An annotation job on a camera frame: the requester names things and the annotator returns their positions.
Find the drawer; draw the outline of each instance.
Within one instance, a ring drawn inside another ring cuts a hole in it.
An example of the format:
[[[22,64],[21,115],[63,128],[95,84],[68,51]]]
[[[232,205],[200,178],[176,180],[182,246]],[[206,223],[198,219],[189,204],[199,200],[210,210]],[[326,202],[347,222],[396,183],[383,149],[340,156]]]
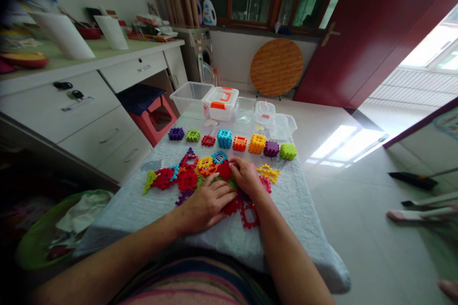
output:
[[[50,83],[5,96],[0,98],[0,110],[58,143],[120,105],[97,71],[61,81],[70,82],[73,88],[63,91]],[[87,99],[76,100],[72,90],[81,91]]]
[[[153,147],[149,141],[138,130],[108,157],[98,169],[117,180],[120,184],[124,184],[152,150]]]
[[[115,93],[129,88],[167,68],[162,52],[101,68],[100,72]]]
[[[138,128],[132,118],[124,107],[119,106],[60,142],[59,146],[91,166],[97,167],[136,130]]]

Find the round wooden tabletop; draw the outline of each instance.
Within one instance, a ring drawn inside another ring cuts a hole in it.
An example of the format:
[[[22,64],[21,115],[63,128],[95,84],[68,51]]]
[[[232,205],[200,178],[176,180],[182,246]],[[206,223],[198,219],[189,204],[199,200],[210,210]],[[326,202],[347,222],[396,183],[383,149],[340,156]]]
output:
[[[257,91],[279,96],[290,91],[301,77],[304,58],[299,47],[285,38],[261,46],[251,61],[251,82]]]

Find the clear plastic container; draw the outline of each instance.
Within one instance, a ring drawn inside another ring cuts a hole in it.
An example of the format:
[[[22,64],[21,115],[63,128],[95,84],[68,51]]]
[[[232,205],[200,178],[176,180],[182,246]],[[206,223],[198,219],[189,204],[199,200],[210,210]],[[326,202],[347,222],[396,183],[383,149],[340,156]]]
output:
[[[253,117],[256,99],[239,97],[239,102],[235,110],[235,121],[248,124]]]
[[[275,105],[266,102],[259,101],[256,103],[256,112],[254,114],[254,120],[263,126],[269,126],[275,116]]]
[[[234,118],[239,90],[230,87],[215,87],[205,96],[204,108],[209,111],[210,118],[230,121]]]
[[[272,124],[269,127],[269,134],[273,140],[287,141],[296,130],[297,124],[294,117],[277,113],[272,119]]]
[[[170,95],[183,117],[204,119],[203,99],[215,86],[200,82],[186,82]]]

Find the cabinet countertop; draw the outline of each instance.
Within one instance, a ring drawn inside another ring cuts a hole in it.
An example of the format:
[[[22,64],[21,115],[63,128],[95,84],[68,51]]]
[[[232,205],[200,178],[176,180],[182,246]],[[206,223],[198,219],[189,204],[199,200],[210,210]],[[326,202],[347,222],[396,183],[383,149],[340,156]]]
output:
[[[0,96],[39,87],[50,82],[84,74],[185,44],[183,40],[175,40],[168,43],[127,40],[129,50],[112,50],[105,39],[86,42],[94,52],[95,58],[86,60],[67,59],[62,55],[57,46],[50,41],[43,41],[43,45],[36,48],[11,50],[14,52],[41,51],[48,57],[49,63],[43,69],[21,69],[0,75]]]

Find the detergent bottle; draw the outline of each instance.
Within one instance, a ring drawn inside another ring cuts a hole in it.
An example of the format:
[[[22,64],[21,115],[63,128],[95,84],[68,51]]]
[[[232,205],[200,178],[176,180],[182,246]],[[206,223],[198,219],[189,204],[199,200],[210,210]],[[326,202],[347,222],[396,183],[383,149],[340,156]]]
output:
[[[210,0],[204,0],[204,24],[216,25],[215,8]]]

